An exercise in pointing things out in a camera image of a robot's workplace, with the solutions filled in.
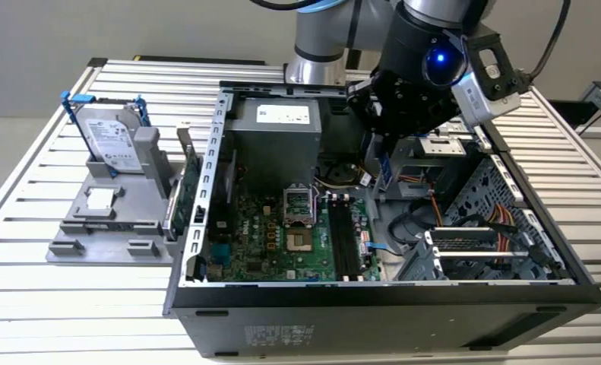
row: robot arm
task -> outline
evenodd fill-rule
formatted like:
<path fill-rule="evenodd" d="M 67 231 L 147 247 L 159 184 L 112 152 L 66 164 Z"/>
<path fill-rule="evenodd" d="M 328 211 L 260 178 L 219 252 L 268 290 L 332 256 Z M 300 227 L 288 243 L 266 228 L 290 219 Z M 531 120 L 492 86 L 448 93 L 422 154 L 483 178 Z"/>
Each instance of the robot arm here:
<path fill-rule="evenodd" d="M 371 131 L 391 139 L 424 134 L 463 114 L 470 125 L 520 106 L 526 77 L 500 37 L 480 21 L 490 0 L 404 0 L 392 17 L 379 67 L 348 88 L 350 106 Z M 486 64 L 482 53 L 494 55 Z"/>
<path fill-rule="evenodd" d="M 296 57 L 286 68 L 286 81 L 343 84 L 346 47 L 382 49 L 371 78 L 348 86 L 348 104 L 390 144 L 428 133 L 458 115 L 471 126 L 490 121 L 519 108 L 519 94 L 527 92 L 548 59 L 570 8 L 564 0 L 544 57 L 527 74 L 514 69 L 499 34 L 480 22 L 495 2 L 299 2 L 304 4 L 298 5 Z"/>

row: white label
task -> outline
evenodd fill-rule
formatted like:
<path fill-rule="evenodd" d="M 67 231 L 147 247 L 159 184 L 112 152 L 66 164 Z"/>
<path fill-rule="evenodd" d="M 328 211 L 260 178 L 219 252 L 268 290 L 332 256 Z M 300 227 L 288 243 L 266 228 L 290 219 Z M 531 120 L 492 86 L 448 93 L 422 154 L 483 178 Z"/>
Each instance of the white label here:
<path fill-rule="evenodd" d="M 372 175 L 370 173 L 363 173 L 362 185 L 368 186 L 371 184 Z"/>
<path fill-rule="evenodd" d="M 87 125 L 106 164 L 120 172 L 142 172 L 127 126 L 104 119 L 87 119 Z"/>
<path fill-rule="evenodd" d="M 256 121 L 259 123 L 310 124 L 310 106 L 260 105 Z"/>
<path fill-rule="evenodd" d="M 114 203 L 114 189 L 91 189 L 87 199 L 88 209 L 110 209 Z"/>

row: black cable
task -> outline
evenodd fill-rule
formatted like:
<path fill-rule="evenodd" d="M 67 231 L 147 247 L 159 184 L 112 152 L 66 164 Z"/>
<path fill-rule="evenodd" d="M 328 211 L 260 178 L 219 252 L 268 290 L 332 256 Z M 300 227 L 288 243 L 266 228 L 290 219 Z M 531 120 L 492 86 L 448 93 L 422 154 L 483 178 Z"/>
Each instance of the black cable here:
<path fill-rule="evenodd" d="M 571 0 L 564 0 L 564 4 L 562 5 L 560 17 L 558 18 L 558 25 L 555 26 L 555 30 L 552 31 L 551 40 L 548 41 L 548 45 L 546 46 L 544 54 L 542 55 L 540 61 L 536 64 L 535 70 L 532 70 L 528 75 L 531 82 L 540 75 L 544 70 L 546 64 L 548 63 L 548 59 L 551 58 L 552 49 L 555 48 L 555 44 L 560 38 L 562 30 L 564 29 L 566 19 L 568 17 L 568 11 L 571 9 Z"/>
<path fill-rule="evenodd" d="M 399 238 L 398 235 L 395 235 L 395 228 L 396 225 L 406 222 L 406 221 L 411 221 L 414 222 L 423 230 L 430 230 L 431 228 L 434 228 L 436 225 L 428 222 L 424 222 L 422 219 L 418 219 L 414 216 L 414 212 L 422 208 L 426 205 L 431 204 L 431 200 L 430 199 L 419 199 L 416 201 L 414 201 L 408 207 L 407 212 L 402 213 L 400 215 L 398 215 L 395 218 L 392 218 L 391 223 L 388 224 L 387 227 L 387 232 L 388 232 L 388 236 L 392 238 L 392 240 L 395 242 L 398 242 L 399 244 L 403 245 L 410 245 L 411 247 L 414 247 L 415 245 L 418 245 L 418 243 L 420 242 L 420 240 L 407 240 L 406 238 Z"/>
<path fill-rule="evenodd" d="M 394 255 L 394 256 L 398 256 L 398 257 L 404 257 L 404 255 L 403 254 L 400 254 L 400 253 L 398 253 L 398 252 L 394 252 L 394 251 L 391 251 L 390 249 L 382 249 L 383 251 L 386 251 L 386 252 L 388 252 L 391 255 Z"/>
<path fill-rule="evenodd" d="M 411 206 L 411 203 L 407 203 L 407 205 L 406 205 L 406 211 L 403 210 L 402 213 L 406 213 L 406 212 L 408 211 L 410 206 Z M 404 219 L 404 220 L 402 221 L 402 225 L 404 226 L 406 232 L 407 232 L 411 236 L 415 237 L 415 233 L 411 232 L 411 230 L 408 229 L 408 226 L 406 225 L 406 223 L 407 223 L 407 222 L 406 222 L 406 219 Z"/>
<path fill-rule="evenodd" d="M 292 4 L 276 4 L 275 2 L 267 2 L 266 0 L 251 0 L 251 2 L 255 5 L 259 5 L 270 10 L 278 11 L 298 10 L 300 8 L 304 8 L 306 6 L 314 5 L 316 2 L 320 1 L 323 0 L 304 0 L 302 2 L 295 2 Z"/>
<path fill-rule="evenodd" d="M 591 126 L 595 124 L 595 122 L 598 122 L 598 119 L 600 119 L 600 118 L 601 118 L 601 112 L 598 115 L 598 117 L 588 122 L 587 127 L 584 127 L 584 129 L 578 133 L 578 135 L 583 135 L 584 132 L 591 128 Z"/>

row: metal slat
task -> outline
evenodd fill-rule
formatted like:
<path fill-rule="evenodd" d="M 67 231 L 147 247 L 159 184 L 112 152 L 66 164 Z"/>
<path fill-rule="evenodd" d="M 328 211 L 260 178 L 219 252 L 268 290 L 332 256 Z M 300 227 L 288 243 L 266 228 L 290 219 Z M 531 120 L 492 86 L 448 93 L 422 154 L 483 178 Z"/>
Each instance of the metal slat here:
<path fill-rule="evenodd" d="M 86 166 L 88 151 L 48 151 L 40 157 L 40 166 Z"/>
<path fill-rule="evenodd" d="M 494 125 L 498 127 L 531 127 L 531 128 L 555 128 L 555 125 L 551 123 L 550 120 L 546 122 L 534 122 L 534 121 L 519 121 L 519 120 L 494 120 Z"/>
<path fill-rule="evenodd" d="M 548 151 L 576 151 L 574 145 L 571 144 L 550 144 L 548 141 L 540 143 L 528 141 L 531 143 L 523 143 L 523 139 L 519 139 L 518 141 L 519 142 L 508 142 L 508 146 L 512 151 L 538 150 L 542 154 L 548 153 Z"/>
<path fill-rule="evenodd" d="M 578 156 L 527 156 L 515 155 L 516 162 L 562 162 L 562 163 L 583 163 L 584 157 Z"/>
<path fill-rule="evenodd" d="M 15 202 L 6 207 L 10 218 L 64 219 L 68 215 L 70 201 Z"/>
<path fill-rule="evenodd" d="M 526 156 L 542 156 L 544 154 L 546 156 L 560 156 L 560 157 L 580 157 L 583 158 L 582 154 L 578 151 L 538 151 L 532 149 L 514 149 L 511 151 L 512 156 L 515 158 L 526 157 Z"/>
<path fill-rule="evenodd" d="M 534 138 L 528 138 L 528 137 L 526 137 L 526 138 L 507 137 L 506 143 L 508 145 L 512 145 L 512 144 L 542 144 L 542 145 L 548 145 L 548 146 L 552 145 L 555 148 L 559 148 L 559 149 L 571 148 L 571 151 L 578 150 L 578 148 L 575 148 L 575 146 L 566 139 L 556 139 L 556 138 L 543 140 L 543 139 L 534 139 Z"/>
<path fill-rule="evenodd" d="M 599 177 L 572 177 L 568 176 L 530 176 L 531 183 L 552 183 L 552 184 L 596 184 L 601 185 Z"/>
<path fill-rule="evenodd" d="M 590 344 L 601 342 L 601 327 L 560 327 L 542 335 L 532 344 Z"/>
<path fill-rule="evenodd" d="M 38 182 L 19 187 L 20 199 L 75 200 L 82 184 L 67 182 Z"/>
<path fill-rule="evenodd" d="M 107 336 L 186 334 L 180 322 L 171 319 L 75 319 L 0 322 L 0 338 L 91 337 L 100 335 L 102 328 Z"/>
<path fill-rule="evenodd" d="M 540 190 L 592 190 L 601 192 L 601 184 L 551 184 L 551 183 L 532 183 L 536 191 Z"/>
<path fill-rule="evenodd" d="M 35 278 L 0 278 L 0 290 L 99 290 L 99 289 L 164 289 L 170 278 L 123 278 L 108 276 L 92 280 L 79 277 L 56 276 Z"/>
<path fill-rule="evenodd" d="M 594 208 L 550 208 L 559 224 L 601 223 L 601 209 Z"/>
<path fill-rule="evenodd" d="M 588 170 L 594 172 L 591 165 L 587 163 L 538 163 L 538 162 L 520 162 L 519 165 L 527 169 L 543 169 L 543 170 Z"/>
<path fill-rule="evenodd" d="M 180 350 L 194 349 L 187 335 L 163 336 L 94 336 L 51 338 L 0 339 L 0 353 L 46 351 L 107 351 L 107 350 Z"/>
<path fill-rule="evenodd" d="M 559 140 L 564 141 L 564 135 L 560 132 L 550 132 L 550 133 L 539 133 L 539 132 L 522 132 L 522 131 L 503 131 L 499 129 L 499 132 L 502 133 L 503 137 L 512 137 L 512 138 L 528 138 L 534 141 L 542 142 L 543 139 L 550 140 Z"/>
<path fill-rule="evenodd" d="M 542 198 L 601 199 L 601 192 L 538 190 Z"/>
<path fill-rule="evenodd" d="M 601 226 L 590 224 L 562 225 L 566 238 L 574 243 L 601 243 Z"/>
<path fill-rule="evenodd" d="M 548 208 L 570 207 L 570 208 L 601 208 L 601 199 L 567 199 L 567 198 L 544 198 L 542 199 Z"/>
<path fill-rule="evenodd" d="M 0 306 L 11 310 L 18 306 L 54 306 L 56 303 L 80 306 L 158 305 L 164 299 L 166 290 L 0 291 Z"/>
<path fill-rule="evenodd" d="M 555 137 L 563 137 L 558 127 L 551 122 L 551 125 L 543 128 L 528 128 L 526 125 L 515 126 L 515 127 L 507 127 L 498 125 L 498 130 L 500 131 L 502 135 L 507 135 L 508 132 L 514 133 L 534 133 L 538 135 L 543 135 L 550 138 Z"/>
<path fill-rule="evenodd" d="M 0 243 L 0 264 L 44 264 L 48 241 Z"/>
<path fill-rule="evenodd" d="M 0 240 L 51 240 L 58 235 L 59 221 L 0 221 Z"/>
<path fill-rule="evenodd" d="M 599 177 L 599 173 L 594 170 L 555 170 L 555 169 L 539 169 L 523 167 L 526 174 L 530 176 L 595 176 Z"/>

